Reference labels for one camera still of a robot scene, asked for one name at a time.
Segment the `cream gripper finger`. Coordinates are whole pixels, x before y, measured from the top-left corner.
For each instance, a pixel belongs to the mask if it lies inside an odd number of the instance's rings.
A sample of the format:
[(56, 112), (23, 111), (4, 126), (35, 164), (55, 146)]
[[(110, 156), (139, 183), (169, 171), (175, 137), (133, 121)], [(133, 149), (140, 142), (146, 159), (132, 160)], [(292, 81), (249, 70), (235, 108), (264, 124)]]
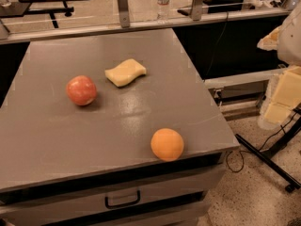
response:
[(291, 66), (279, 77), (263, 117), (274, 124), (283, 123), (301, 104), (301, 67)]
[(257, 44), (259, 49), (265, 51), (272, 51), (277, 49), (277, 40), (278, 40), (279, 27), (275, 28), (264, 38), (260, 39)]

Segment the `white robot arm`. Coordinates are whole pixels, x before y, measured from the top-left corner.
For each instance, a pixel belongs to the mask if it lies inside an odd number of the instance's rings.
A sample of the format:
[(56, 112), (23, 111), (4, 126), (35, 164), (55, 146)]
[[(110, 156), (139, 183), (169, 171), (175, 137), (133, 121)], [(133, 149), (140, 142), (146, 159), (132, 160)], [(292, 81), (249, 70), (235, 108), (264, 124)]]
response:
[(298, 4), (282, 25), (260, 39), (257, 47), (276, 50), (277, 58), (289, 65), (268, 82), (261, 117), (273, 124), (283, 123), (301, 104), (301, 4)]

